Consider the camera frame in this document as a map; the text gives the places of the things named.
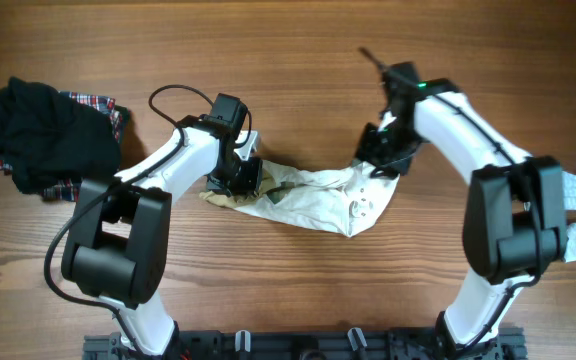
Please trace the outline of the white baby bodysuit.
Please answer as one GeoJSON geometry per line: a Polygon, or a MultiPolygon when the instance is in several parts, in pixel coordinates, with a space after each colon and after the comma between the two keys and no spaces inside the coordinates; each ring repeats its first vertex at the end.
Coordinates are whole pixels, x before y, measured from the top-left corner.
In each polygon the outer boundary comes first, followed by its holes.
{"type": "Polygon", "coordinates": [[[358,161],[344,169],[314,172],[266,161],[258,195],[204,191],[199,197],[251,216],[350,238],[377,223],[399,182],[398,177],[373,178],[374,170],[358,161]]]}

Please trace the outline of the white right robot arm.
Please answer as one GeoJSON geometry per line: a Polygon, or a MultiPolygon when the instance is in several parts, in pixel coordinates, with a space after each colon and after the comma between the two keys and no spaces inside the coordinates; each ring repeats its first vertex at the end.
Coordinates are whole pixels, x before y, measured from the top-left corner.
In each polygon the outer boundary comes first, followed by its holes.
{"type": "Polygon", "coordinates": [[[513,145],[446,78],[423,81],[411,62],[377,61],[386,96],[382,122],[369,124],[356,152],[372,177],[405,175],[433,144],[468,186],[462,244],[469,270],[437,319],[444,356],[482,353],[516,296],[535,286],[567,245],[563,171],[551,156],[513,145]]]}

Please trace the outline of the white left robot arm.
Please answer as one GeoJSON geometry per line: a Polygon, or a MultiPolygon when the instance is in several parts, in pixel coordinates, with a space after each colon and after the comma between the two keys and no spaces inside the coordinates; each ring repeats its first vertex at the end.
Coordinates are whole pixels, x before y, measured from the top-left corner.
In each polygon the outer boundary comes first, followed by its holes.
{"type": "Polygon", "coordinates": [[[66,224],[61,271],[83,303],[108,309],[117,332],[84,339],[85,359],[186,359],[178,324],[158,292],[174,203],[201,178],[219,195],[258,192],[257,134],[238,98],[219,94],[209,113],[175,122],[171,139],[141,163],[83,182],[66,224]]]}

